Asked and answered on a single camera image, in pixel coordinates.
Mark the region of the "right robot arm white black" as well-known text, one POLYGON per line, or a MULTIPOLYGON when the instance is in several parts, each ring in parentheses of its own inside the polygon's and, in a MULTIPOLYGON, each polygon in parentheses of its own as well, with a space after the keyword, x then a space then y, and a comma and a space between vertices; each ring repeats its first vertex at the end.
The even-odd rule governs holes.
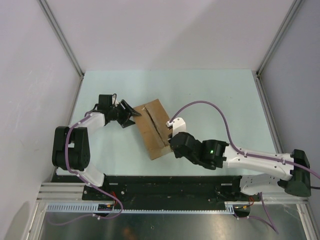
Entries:
POLYGON ((249 152, 236 149, 219 140, 199 141, 187 132, 179 132, 169 139, 175 157, 186 158, 205 169, 245 169, 258 175, 242 176, 239 183, 230 188, 231 196, 242 201, 259 193, 285 192, 308 198, 311 196, 310 164, 302 150, 292 153, 249 152))

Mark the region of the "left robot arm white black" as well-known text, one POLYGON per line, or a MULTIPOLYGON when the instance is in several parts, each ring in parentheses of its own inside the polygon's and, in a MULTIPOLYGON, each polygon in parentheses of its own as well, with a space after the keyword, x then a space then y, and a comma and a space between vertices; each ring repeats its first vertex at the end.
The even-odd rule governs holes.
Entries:
POLYGON ((91 162, 89 136, 112 121, 122 128, 135 124, 132 117, 142 114, 117 95, 100 94, 98 103, 84 117, 71 126, 58 126, 54 132, 52 164, 76 175, 84 183, 94 186, 93 194, 100 200, 110 196, 111 188, 104 184, 105 175, 91 162))

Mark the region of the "brown cardboard express box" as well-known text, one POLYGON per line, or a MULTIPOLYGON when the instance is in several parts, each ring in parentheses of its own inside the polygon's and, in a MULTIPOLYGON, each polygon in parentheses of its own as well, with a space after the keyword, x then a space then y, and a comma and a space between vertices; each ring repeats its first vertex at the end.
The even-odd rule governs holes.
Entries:
POLYGON ((160 100, 155 99, 136 106, 134 110, 141 114, 133 119, 143 138, 149 158, 155 160, 171 153, 169 136, 172 130, 166 126, 170 118, 160 100))

